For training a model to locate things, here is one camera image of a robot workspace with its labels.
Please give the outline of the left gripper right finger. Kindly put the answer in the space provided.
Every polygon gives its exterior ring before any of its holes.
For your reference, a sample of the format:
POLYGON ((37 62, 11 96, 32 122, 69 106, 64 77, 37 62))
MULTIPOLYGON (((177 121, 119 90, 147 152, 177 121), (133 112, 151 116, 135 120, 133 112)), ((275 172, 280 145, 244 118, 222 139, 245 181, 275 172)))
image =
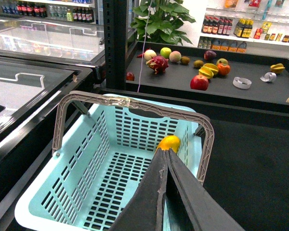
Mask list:
POLYGON ((165 154, 168 165, 166 231, 244 230, 209 195, 172 149, 165 154))

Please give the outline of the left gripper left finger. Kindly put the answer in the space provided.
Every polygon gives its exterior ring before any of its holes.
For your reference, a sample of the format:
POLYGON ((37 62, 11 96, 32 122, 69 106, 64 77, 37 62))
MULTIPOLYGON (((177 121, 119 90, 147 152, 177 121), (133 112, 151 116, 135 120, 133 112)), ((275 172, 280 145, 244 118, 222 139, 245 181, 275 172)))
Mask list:
POLYGON ((111 225, 111 231, 163 230, 168 179, 166 152, 158 149, 133 197, 111 225))

